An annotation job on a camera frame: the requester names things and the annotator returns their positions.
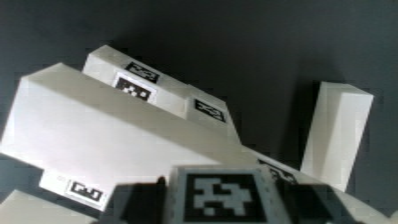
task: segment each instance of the dark background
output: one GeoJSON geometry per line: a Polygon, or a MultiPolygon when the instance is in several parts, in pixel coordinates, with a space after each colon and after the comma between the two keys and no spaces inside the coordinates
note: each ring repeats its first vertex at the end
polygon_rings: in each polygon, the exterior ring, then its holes
{"type": "MultiPolygon", "coordinates": [[[[227,101],[243,144],[294,168],[319,81],[374,94],[348,193],[390,215],[398,1],[0,0],[0,131],[21,75],[56,62],[81,69],[102,44],[227,101]]],[[[30,171],[1,158],[1,197],[30,171]]]]}

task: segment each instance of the black square pattern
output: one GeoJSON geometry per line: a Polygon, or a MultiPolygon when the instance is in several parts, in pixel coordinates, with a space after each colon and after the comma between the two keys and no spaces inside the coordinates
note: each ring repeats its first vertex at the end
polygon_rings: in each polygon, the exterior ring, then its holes
{"type": "Polygon", "coordinates": [[[147,101],[150,97],[150,91],[143,87],[140,87],[133,82],[129,82],[122,77],[118,77],[115,88],[131,96],[147,101]]]}
{"type": "Polygon", "coordinates": [[[193,100],[193,106],[195,109],[209,116],[213,117],[218,121],[225,123],[225,117],[223,113],[218,109],[214,109],[200,100],[193,100]]]}
{"type": "Polygon", "coordinates": [[[70,184],[70,192],[83,196],[92,201],[99,202],[102,192],[92,188],[86,188],[85,185],[77,182],[70,184]]]}
{"type": "Polygon", "coordinates": [[[182,221],[266,222],[252,174],[188,174],[182,221]]]}
{"type": "Polygon", "coordinates": [[[296,185],[298,182],[294,179],[294,175],[287,171],[284,171],[278,167],[275,167],[269,163],[266,163],[262,160],[257,160],[257,162],[259,164],[264,164],[268,166],[273,180],[282,180],[289,184],[296,185]]]}
{"type": "Polygon", "coordinates": [[[149,71],[134,62],[127,64],[125,70],[156,84],[159,75],[149,71]]]}

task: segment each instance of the square tag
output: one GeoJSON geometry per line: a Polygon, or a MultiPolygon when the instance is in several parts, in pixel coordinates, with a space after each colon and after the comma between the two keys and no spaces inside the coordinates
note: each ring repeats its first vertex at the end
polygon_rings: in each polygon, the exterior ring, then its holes
{"type": "Polygon", "coordinates": [[[268,166],[273,180],[282,180],[291,185],[296,185],[298,182],[294,179],[294,175],[287,171],[284,171],[276,166],[266,163],[260,159],[257,159],[257,162],[259,164],[264,164],[268,166]]]}
{"type": "Polygon", "coordinates": [[[97,207],[102,207],[106,202],[106,194],[101,190],[90,188],[76,181],[69,182],[65,195],[72,196],[72,198],[83,200],[86,203],[93,204],[97,207]]]}
{"type": "Polygon", "coordinates": [[[188,174],[186,223],[264,223],[264,207],[252,174],[188,174]]]}
{"type": "Polygon", "coordinates": [[[225,123],[223,112],[211,107],[200,100],[193,99],[193,108],[198,110],[214,120],[225,123]]]}
{"type": "Polygon", "coordinates": [[[145,102],[154,101],[154,88],[150,88],[143,83],[140,83],[138,80],[129,78],[120,72],[117,73],[111,86],[145,102]]]}
{"type": "Polygon", "coordinates": [[[131,62],[125,66],[125,70],[140,76],[149,82],[157,83],[159,75],[149,71],[134,62],[131,62]]]}

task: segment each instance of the white block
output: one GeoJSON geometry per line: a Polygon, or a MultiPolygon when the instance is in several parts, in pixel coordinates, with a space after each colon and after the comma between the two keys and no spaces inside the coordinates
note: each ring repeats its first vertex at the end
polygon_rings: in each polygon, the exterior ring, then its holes
{"type": "Polygon", "coordinates": [[[186,85],[106,45],[88,54],[83,73],[109,86],[150,92],[147,102],[184,118],[186,85]]]}
{"type": "Polygon", "coordinates": [[[346,189],[372,95],[321,82],[300,171],[346,189]]]}
{"type": "Polygon", "coordinates": [[[21,78],[0,152],[104,193],[175,165],[255,163],[241,145],[61,64],[21,78]]]}
{"type": "Polygon", "coordinates": [[[175,168],[165,224],[291,223],[268,170],[259,166],[175,168]]]}
{"type": "Polygon", "coordinates": [[[93,218],[14,190],[0,205],[3,224],[92,224],[93,218]]]}
{"type": "Polygon", "coordinates": [[[88,54],[83,73],[239,143],[225,102],[106,45],[88,54]],[[225,122],[218,122],[195,110],[193,99],[221,111],[225,122]]]}
{"type": "Polygon", "coordinates": [[[241,144],[225,102],[189,85],[188,93],[186,120],[241,144]]]}

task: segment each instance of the gray surface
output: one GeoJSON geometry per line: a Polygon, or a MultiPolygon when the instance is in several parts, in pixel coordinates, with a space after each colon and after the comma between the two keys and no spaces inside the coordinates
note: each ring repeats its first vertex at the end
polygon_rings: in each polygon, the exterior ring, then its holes
{"type": "Polygon", "coordinates": [[[0,222],[24,224],[26,221],[30,224],[92,224],[95,219],[14,190],[1,203],[0,222]]]}
{"type": "Polygon", "coordinates": [[[243,144],[298,167],[317,81],[348,82],[374,95],[348,193],[392,213],[396,0],[1,0],[0,5],[0,127],[19,76],[58,61],[81,69],[86,53],[109,44],[227,100],[243,144]]]}

